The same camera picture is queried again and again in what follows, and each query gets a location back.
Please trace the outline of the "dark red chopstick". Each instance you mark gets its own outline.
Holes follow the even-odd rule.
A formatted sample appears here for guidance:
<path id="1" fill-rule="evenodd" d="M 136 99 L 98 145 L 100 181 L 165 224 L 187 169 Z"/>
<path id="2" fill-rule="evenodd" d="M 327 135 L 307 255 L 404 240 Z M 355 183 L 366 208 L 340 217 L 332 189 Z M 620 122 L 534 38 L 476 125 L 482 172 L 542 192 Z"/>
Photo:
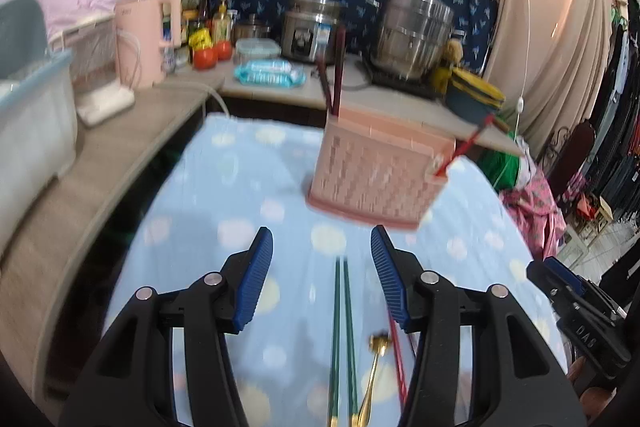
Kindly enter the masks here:
<path id="1" fill-rule="evenodd" d="M 344 62 L 346 54 L 346 28 L 341 25 L 336 33 L 336 51 L 334 68 L 334 90 L 331 114 L 335 117 L 340 113 L 341 96 L 343 87 Z"/>
<path id="2" fill-rule="evenodd" d="M 329 85 L 328 74 L 326 73 L 326 62 L 322 56 L 318 56 L 316 58 L 316 65 L 318 69 L 318 76 L 321 83 L 321 88 L 324 96 L 324 101 L 326 101 L 326 110 L 329 114 L 333 113 L 333 100 L 332 100 L 332 92 Z"/>

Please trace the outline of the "gold flower spoon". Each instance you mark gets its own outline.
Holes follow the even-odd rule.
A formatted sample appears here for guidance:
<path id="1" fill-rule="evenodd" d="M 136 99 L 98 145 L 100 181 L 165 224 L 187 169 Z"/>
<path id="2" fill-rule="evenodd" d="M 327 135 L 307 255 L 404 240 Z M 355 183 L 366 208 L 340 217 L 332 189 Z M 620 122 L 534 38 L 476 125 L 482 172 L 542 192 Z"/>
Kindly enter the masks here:
<path id="1" fill-rule="evenodd" d="M 369 339 L 369 348 L 372 352 L 373 359 L 368 376 L 366 391 L 356 416 L 357 427 L 367 427 L 369 425 L 372 409 L 373 392 L 375 385 L 376 372 L 380 364 L 380 358 L 383 358 L 388 347 L 390 347 L 390 334 L 388 332 L 379 332 L 373 334 Z"/>

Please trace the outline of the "light blue patterned tablecloth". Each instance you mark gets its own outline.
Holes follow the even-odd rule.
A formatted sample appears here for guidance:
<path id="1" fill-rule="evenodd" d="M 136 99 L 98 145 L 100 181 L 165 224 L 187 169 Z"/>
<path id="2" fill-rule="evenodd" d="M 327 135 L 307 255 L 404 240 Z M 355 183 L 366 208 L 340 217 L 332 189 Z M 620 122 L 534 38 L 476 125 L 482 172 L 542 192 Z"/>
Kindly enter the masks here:
<path id="1" fill-rule="evenodd" d="M 176 291 L 244 251 L 260 227 L 273 256 L 253 320 L 227 346 L 253 426 L 322 426 L 328 419 L 334 263 L 341 265 L 340 346 L 346 341 L 348 260 L 358 384 L 366 389 L 371 335 L 387 329 L 370 253 L 369 225 L 306 204 L 322 134 L 292 124 L 209 116 L 186 146 L 132 240 L 106 316 L 114 320 L 142 286 Z M 564 350 L 549 301 L 526 277 L 529 250 L 472 161 L 456 160 L 448 183 L 414 231 L 395 246 L 460 287 L 506 285 L 557 357 Z M 393 355 L 376 372 L 371 421 L 393 426 L 399 399 Z"/>

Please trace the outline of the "pink perforated utensil holder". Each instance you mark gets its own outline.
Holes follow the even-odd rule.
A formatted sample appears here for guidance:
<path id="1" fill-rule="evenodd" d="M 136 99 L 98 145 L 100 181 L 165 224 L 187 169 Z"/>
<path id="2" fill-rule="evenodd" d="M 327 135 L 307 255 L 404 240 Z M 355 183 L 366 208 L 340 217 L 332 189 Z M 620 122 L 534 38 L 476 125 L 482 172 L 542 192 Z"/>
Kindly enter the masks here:
<path id="1" fill-rule="evenodd" d="M 415 230 L 447 183 L 436 172 L 455 149 L 452 136 L 426 124 L 345 106 L 326 117 L 307 202 L 345 219 Z"/>

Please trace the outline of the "pink floral garment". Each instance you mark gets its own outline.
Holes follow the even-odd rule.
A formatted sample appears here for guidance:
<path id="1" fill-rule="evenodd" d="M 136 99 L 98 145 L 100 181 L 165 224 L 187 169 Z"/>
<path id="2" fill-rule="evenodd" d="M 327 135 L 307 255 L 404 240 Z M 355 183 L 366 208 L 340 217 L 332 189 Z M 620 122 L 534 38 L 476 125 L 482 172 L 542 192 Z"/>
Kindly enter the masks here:
<path id="1" fill-rule="evenodd" d="M 499 197 L 532 257 L 540 261 L 555 257 L 566 222 L 544 172 L 538 169 L 524 187 L 501 191 Z"/>

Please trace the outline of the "blue wet wipes pack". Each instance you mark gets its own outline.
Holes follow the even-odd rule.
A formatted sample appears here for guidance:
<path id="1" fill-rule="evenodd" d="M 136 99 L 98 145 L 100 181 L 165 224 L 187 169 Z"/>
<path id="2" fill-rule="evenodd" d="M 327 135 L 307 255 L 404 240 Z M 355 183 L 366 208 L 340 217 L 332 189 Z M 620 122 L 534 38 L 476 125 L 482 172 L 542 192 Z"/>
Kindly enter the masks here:
<path id="1" fill-rule="evenodd" d="M 285 60 L 255 60 L 236 66 L 234 78 L 252 86 L 292 89 L 306 82 L 300 66 Z"/>

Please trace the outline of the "tomato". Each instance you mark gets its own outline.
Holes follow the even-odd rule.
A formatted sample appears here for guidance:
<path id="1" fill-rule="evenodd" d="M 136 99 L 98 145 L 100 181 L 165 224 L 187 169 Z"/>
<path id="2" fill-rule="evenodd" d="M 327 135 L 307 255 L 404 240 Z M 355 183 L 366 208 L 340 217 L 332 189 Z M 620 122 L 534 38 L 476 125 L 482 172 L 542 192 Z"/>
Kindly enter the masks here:
<path id="1" fill-rule="evenodd" d="M 204 48 L 193 51 L 192 66 L 196 70 L 212 69 L 217 65 L 218 53 L 215 48 Z"/>
<path id="2" fill-rule="evenodd" d="M 214 46 L 214 50 L 219 62 L 227 62 L 232 59 L 233 46 L 229 40 L 218 41 Z"/>

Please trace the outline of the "white blender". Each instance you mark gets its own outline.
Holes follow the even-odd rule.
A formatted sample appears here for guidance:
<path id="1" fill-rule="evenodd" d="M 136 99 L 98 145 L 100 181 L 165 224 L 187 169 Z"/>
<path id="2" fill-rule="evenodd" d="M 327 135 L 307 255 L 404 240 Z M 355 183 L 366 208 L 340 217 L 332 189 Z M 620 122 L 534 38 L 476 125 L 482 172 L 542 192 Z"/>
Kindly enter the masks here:
<path id="1" fill-rule="evenodd" d="M 59 31 L 49 43 L 53 51 L 73 51 L 70 80 L 76 113 L 86 127 L 99 126 L 134 105 L 134 92 L 117 72 L 113 13 L 86 17 Z"/>

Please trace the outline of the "right tomato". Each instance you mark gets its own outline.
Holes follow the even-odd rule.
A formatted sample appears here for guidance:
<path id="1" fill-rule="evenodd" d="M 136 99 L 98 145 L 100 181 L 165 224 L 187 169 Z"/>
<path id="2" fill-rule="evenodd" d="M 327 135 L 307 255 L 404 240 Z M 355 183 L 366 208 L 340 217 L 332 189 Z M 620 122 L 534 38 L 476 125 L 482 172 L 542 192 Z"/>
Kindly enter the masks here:
<path id="1" fill-rule="evenodd" d="M 214 46 L 214 50 L 219 62 L 227 62 L 232 59 L 233 46 L 229 40 L 218 41 Z"/>

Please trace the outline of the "yellow seasoning packet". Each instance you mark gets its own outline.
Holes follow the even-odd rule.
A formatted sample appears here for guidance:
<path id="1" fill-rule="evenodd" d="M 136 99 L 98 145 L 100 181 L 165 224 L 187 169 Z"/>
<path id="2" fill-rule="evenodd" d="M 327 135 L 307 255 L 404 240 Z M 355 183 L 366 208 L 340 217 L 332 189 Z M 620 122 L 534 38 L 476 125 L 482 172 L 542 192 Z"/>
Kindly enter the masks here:
<path id="1" fill-rule="evenodd" d="M 209 30 L 203 27 L 193 31 L 189 37 L 189 46 L 193 51 L 212 48 L 214 44 Z"/>

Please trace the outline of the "pink electric kettle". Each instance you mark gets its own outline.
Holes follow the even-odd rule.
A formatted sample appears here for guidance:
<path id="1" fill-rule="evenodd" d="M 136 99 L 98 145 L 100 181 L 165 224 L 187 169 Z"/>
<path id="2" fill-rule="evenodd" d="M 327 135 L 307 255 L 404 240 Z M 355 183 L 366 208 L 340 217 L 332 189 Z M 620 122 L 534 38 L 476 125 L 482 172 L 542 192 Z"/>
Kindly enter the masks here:
<path id="1" fill-rule="evenodd" d="M 167 49 L 181 46 L 181 0 L 118 0 L 114 7 L 116 70 L 132 90 L 166 78 Z"/>

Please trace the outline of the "stacked steel steamer pot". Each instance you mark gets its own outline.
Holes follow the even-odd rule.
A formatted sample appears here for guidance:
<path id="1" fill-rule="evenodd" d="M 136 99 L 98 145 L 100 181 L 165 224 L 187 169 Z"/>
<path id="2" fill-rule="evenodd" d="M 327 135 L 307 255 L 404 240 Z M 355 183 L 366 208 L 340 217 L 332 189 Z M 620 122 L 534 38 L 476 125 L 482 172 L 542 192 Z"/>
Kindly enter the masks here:
<path id="1" fill-rule="evenodd" d="M 442 55 L 454 31 L 454 10 L 439 0 L 384 0 L 372 62 L 418 81 Z"/>

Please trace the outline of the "small steel lidded pot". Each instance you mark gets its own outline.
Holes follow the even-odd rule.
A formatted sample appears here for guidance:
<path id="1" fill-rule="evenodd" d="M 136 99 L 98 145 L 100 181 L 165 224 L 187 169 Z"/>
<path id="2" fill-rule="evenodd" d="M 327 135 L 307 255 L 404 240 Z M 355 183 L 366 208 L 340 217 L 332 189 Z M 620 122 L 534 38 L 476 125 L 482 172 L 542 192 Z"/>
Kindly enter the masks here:
<path id="1" fill-rule="evenodd" d="M 250 14 L 245 20 L 237 20 L 232 29 L 232 43 L 248 38 L 267 38 L 271 26 L 260 20 L 256 14 Z"/>

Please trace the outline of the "steel rice cooker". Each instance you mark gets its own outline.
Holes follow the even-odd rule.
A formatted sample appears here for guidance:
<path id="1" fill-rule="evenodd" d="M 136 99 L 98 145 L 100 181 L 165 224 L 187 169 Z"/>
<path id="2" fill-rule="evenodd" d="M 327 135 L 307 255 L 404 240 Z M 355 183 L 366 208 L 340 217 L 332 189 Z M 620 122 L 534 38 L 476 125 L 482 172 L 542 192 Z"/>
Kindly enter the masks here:
<path id="1" fill-rule="evenodd" d="M 282 56 L 308 64 L 322 58 L 332 65 L 343 9 L 343 3 L 333 0 L 292 0 L 283 15 Z"/>

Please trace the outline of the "teal dish drainer lid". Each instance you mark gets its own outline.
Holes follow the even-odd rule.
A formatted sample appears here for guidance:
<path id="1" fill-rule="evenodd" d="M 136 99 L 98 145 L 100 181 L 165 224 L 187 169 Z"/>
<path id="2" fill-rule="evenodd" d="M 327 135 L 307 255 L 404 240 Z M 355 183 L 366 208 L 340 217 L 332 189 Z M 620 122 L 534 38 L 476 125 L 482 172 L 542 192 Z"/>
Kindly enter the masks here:
<path id="1" fill-rule="evenodd" d="M 9 0 L 0 12 L 0 74 L 8 79 L 48 53 L 47 29 L 37 0 Z"/>

